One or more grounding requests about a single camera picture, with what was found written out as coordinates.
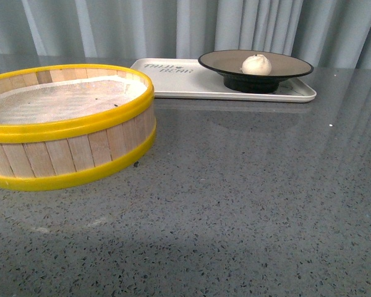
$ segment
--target white tray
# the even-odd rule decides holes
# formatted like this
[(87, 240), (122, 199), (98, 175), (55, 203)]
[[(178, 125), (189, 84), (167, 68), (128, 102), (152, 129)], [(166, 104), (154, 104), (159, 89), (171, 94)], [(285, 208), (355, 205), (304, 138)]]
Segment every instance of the white tray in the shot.
[(196, 59), (139, 59), (130, 68), (151, 78), (157, 98), (302, 103), (316, 97), (316, 91), (297, 78), (280, 83), (274, 93), (250, 94), (234, 91), (224, 86), (221, 75), (204, 68)]

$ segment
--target speckled stone surface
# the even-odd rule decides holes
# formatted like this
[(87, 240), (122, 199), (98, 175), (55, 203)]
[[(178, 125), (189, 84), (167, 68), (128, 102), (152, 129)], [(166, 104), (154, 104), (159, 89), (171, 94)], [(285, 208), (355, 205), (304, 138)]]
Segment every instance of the speckled stone surface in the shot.
[(307, 104), (156, 100), (137, 166), (0, 189), (0, 296), (371, 296), (371, 71), (304, 81)]

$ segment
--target bamboo steamer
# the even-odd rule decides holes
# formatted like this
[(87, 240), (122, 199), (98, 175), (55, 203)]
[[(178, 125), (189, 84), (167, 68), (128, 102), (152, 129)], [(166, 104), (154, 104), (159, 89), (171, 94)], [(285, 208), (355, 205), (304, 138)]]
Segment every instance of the bamboo steamer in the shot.
[(34, 85), (111, 76), (146, 86), (137, 98), (97, 113), (46, 123), (0, 123), (0, 187), (47, 191), (104, 178), (136, 162), (153, 145), (154, 89), (125, 67), (70, 64), (0, 74), (0, 95)]

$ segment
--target gray curtain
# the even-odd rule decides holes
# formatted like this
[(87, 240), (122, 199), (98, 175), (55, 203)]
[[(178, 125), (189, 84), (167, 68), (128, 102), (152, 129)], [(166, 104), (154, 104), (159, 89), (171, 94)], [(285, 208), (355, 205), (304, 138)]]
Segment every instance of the gray curtain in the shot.
[(195, 59), (228, 49), (371, 69), (371, 0), (0, 0), (0, 54)]

